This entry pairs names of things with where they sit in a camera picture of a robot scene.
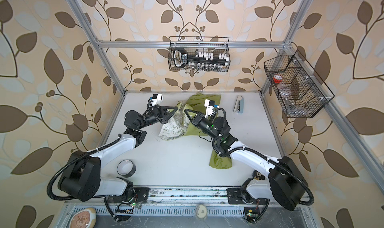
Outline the green jacket with cartoon print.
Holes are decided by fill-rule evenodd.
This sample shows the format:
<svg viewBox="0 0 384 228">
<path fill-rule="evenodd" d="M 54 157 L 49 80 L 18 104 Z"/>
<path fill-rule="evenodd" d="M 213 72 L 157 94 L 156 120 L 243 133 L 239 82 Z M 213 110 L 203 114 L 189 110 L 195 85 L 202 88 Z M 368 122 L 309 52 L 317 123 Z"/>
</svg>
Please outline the green jacket with cartoon print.
<svg viewBox="0 0 384 228">
<path fill-rule="evenodd" d="M 216 169 L 229 169 L 232 160 L 228 154 L 230 126 L 226 111 L 220 107 L 221 95 L 197 93 L 186 101 L 177 104 L 178 111 L 164 124 L 159 138 L 170 141 L 182 136 L 197 135 L 213 146 L 209 166 Z"/>
</svg>

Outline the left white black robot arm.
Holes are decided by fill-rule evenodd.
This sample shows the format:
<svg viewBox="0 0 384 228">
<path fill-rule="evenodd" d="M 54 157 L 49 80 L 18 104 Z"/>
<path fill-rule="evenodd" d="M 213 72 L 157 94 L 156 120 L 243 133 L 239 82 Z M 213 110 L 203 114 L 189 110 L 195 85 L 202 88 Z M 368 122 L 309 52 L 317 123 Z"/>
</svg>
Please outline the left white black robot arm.
<svg viewBox="0 0 384 228">
<path fill-rule="evenodd" d="M 80 200 L 105 196 L 121 196 L 129 181 L 124 178 L 103 179 L 102 169 L 127 151 L 140 146 L 147 135 L 143 128 L 166 124 L 177 112 L 176 106 L 147 106 L 144 114 L 130 110 L 125 114 L 126 131 L 109 144 L 88 152 L 76 151 L 47 185 L 47 195 L 55 201 Z"/>
</svg>

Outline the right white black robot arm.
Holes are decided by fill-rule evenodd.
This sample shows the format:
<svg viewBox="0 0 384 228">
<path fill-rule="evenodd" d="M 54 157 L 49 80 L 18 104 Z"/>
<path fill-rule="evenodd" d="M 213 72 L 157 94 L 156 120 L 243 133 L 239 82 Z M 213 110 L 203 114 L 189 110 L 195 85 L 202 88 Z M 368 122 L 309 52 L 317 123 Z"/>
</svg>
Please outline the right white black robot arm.
<svg viewBox="0 0 384 228">
<path fill-rule="evenodd" d="M 256 151 L 233 135 L 228 125 L 227 113 L 216 108 L 210 118 L 199 111 L 185 110 L 191 124 L 211 138 L 214 152 L 220 157 L 240 161 L 269 182 L 271 196 L 283 208 L 293 211 L 297 205 L 312 206 L 315 197 L 297 166 L 287 157 L 276 158 Z"/>
</svg>

